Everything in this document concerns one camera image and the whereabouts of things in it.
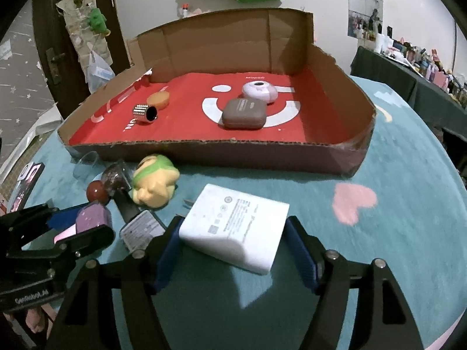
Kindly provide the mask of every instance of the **clear plastic cup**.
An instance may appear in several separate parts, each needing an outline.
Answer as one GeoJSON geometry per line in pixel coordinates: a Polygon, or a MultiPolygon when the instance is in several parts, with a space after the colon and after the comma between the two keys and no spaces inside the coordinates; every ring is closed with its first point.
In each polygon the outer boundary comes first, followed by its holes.
{"type": "Polygon", "coordinates": [[[88,184],[93,181],[99,174],[106,169],[104,162],[100,159],[95,151],[90,151],[78,161],[73,169],[73,177],[78,182],[87,188],[88,184]]]}

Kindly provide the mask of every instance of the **star patterned wallpaper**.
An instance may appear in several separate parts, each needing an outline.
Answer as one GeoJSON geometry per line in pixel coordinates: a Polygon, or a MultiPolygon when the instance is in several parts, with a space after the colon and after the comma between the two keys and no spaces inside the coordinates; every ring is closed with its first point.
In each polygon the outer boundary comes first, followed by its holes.
{"type": "Polygon", "coordinates": [[[39,62],[29,0],[0,41],[0,166],[53,104],[39,62]]]}

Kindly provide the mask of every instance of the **white wall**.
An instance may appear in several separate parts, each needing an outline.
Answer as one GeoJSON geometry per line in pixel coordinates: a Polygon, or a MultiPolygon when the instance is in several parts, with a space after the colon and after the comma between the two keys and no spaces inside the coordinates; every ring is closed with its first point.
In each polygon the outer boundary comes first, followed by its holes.
{"type": "Polygon", "coordinates": [[[454,75],[464,74],[467,76],[467,39],[459,27],[457,27],[456,62],[453,71],[454,75]]]}
{"type": "Polygon", "coordinates": [[[445,69],[454,57],[454,19],[441,0],[383,0],[384,27],[393,28],[393,38],[431,51],[436,48],[445,69]]]}
{"type": "MultiPolygon", "coordinates": [[[[356,53],[357,39],[347,37],[348,0],[283,0],[241,4],[234,0],[116,0],[123,36],[127,39],[178,19],[183,3],[202,10],[253,6],[281,6],[314,13],[316,44],[336,58],[347,73],[356,53]]],[[[393,37],[436,48],[449,68],[454,54],[454,20],[440,0],[384,0],[384,27],[393,27],[393,37]]]]}
{"type": "Polygon", "coordinates": [[[222,10],[253,6],[281,6],[314,13],[316,44],[336,58],[347,73],[357,50],[357,39],[347,37],[348,0],[283,0],[242,4],[234,0],[116,0],[123,36],[127,39],[178,19],[177,8],[189,3],[193,9],[222,10]]]}

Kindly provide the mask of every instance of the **cardboard box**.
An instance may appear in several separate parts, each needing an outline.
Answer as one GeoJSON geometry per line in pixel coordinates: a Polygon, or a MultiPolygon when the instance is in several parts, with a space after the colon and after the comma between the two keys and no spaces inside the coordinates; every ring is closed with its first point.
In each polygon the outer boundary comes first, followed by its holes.
{"type": "MultiPolygon", "coordinates": [[[[89,96],[58,129],[72,155],[96,150],[105,160],[140,161],[151,153],[163,153],[174,162],[346,176],[356,172],[366,155],[376,116],[374,106],[335,64],[334,58],[314,45],[311,13],[280,8],[206,13],[144,32],[128,42],[128,50],[132,60],[130,69],[89,96]],[[112,143],[76,141],[76,133],[82,131],[91,118],[94,120],[99,109],[104,107],[106,114],[107,105],[107,111],[111,111],[111,102],[134,90],[130,87],[136,86],[135,81],[150,69],[151,80],[161,85],[189,73],[262,72],[294,77],[310,72],[310,78],[314,78],[320,91],[307,95],[301,104],[313,102],[316,106],[329,106],[345,135],[339,137],[338,143],[335,140],[314,143],[236,139],[234,133],[231,139],[218,140],[167,137],[112,143]]],[[[314,119],[319,119],[319,112],[313,114],[314,119]]],[[[310,117],[300,116],[304,127],[316,124],[310,117]]],[[[323,128],[315,128],[315,131],[325,131],[325,125],[323,128]]]]}

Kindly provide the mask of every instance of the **red ball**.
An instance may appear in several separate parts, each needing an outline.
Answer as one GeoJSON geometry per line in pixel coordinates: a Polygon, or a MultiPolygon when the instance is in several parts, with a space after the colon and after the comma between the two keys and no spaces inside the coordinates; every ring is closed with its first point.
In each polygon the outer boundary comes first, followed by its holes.
{"type": "Polygon", "coordinates": [[[98,201],[101,204],[107,204],[109,202],[109,194],[104,188],[102,181],[94,180],[91,181],[86,189],[86,197],[89,202],[98,201]]]}

